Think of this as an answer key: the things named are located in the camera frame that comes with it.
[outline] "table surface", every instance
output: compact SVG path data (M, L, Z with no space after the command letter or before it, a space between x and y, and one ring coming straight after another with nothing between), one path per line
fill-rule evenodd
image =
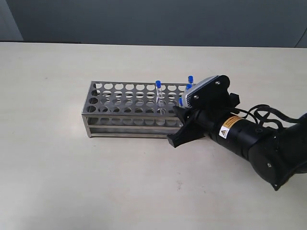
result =
M240 108L306 112L307 49L0 44L0 229L305 229L307 175L280 191L209 139L88 138L90 81L230 77Z

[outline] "blue test tube cap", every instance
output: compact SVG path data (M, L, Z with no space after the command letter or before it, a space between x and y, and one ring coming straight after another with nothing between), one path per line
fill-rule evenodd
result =
M182 97L179 97L179 105L180 105L180 106L183 106Z
M192 85L191 85L191 84L187 84L186 90L188 90L188 89L190 89L190 88L192 88Z
M156 80L155 85L157 86L158 89L160 89L161 88L161 81Z
M188 81L189 81L190 84L193 84L194 79L193 79L193 76L192 76L192 75L190 75L190 76L188 77Z

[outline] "yellow warning label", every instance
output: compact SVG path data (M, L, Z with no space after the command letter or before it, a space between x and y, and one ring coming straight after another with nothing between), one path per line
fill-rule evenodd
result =
M224 122L223 126L226 128L231 128L237 121L242 119L243 118L241 118L240 116L232 116Z

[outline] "test tube rack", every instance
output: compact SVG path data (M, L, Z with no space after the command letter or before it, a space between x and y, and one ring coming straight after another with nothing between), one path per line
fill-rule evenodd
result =
M92 81L82 111L88 137L166 138L182 123L175 116L186 84L162 84L156 104L154 83Z

